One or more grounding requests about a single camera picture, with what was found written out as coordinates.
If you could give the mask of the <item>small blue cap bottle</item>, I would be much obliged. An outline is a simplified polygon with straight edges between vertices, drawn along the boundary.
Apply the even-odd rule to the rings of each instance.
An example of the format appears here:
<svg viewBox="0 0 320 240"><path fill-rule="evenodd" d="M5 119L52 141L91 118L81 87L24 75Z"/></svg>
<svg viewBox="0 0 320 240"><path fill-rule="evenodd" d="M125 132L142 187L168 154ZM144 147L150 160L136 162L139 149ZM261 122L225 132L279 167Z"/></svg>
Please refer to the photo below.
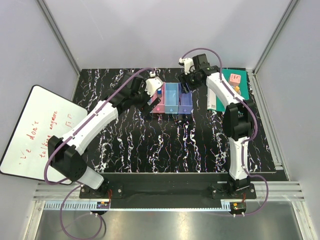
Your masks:
<svg viewBox="0 0 320 240"><path fill-rule="evenodd" d="M161 98L162 97L162 89L158 88L157 91L156 91L156 94L157 94L158 98Z"/></svg>

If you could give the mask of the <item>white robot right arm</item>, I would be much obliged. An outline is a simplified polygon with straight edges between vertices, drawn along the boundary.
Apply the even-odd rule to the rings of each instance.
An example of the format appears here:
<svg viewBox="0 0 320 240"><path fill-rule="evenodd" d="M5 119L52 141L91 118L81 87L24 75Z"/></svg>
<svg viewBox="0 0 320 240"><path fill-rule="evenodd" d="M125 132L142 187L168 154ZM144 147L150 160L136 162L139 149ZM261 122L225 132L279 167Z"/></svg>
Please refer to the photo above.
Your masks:
<svg viewBox="0 0 320 240"><path fill-rule="evenodd" d="M205 54L181 57L179 64L184 68L179 81L185 93L206 86L225 107L222 130L230 145L229 177L225 190L230 197L239 198L251 184L248 144L257 134L257 120L252 111L254 103L238 94L225 79L222 68L211 66Z"/></svg>

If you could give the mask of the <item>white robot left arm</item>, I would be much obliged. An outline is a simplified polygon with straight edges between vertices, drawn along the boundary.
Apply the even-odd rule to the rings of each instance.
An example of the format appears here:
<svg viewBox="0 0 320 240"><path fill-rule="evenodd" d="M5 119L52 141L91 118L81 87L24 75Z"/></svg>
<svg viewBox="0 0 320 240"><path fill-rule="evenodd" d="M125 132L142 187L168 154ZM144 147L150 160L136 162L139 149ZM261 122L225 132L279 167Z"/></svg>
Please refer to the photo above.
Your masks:
<svg viewBox="0 0 320 240"><path fill-rule="evenodd" d="M86 185L95 197L103 198L108 193L109 181L88 166L83 154L103 128L132 106L148 114L160 103L158 97L151 99L163 84L154 74L143 78L138 73L128 73L122 85L117 89L109 89L106 98L100 100L76 127L61 137L53 135L48 140L45 170L52 167L65 179Z"/></svg>

